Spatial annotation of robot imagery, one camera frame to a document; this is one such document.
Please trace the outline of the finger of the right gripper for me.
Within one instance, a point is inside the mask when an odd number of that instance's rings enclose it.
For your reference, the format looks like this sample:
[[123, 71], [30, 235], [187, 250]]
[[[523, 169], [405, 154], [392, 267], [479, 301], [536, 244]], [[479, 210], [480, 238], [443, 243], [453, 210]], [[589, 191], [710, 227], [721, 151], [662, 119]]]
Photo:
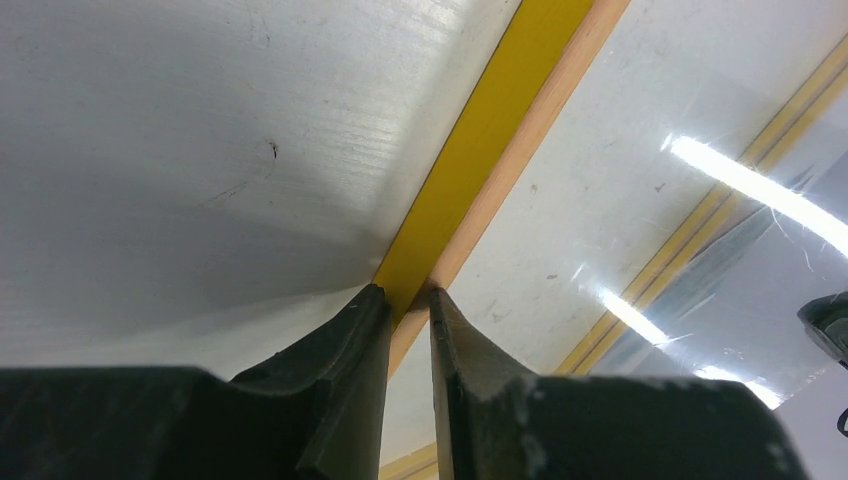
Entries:
[[798, 310], [797, 317], [809, 338], [847, 369], [847, 292], [813, 299]]

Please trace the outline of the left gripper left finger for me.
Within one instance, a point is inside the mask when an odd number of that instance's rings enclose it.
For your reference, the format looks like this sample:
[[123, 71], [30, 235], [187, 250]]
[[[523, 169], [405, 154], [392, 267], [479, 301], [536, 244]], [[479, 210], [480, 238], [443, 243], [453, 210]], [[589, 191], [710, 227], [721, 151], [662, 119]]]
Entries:
[[223, 380], [186, 366], [1, 373], [5, 479], [374, 479], [390, 336], [381, 287]]

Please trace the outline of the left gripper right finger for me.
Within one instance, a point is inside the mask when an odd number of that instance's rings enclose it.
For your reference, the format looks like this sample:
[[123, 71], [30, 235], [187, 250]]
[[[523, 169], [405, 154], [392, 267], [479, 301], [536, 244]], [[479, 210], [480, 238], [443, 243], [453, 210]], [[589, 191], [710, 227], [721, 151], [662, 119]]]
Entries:
[[776, 417], [743, 384], [543, 376], [441, 288], [430, 344], [443, 479], [804, 479]]

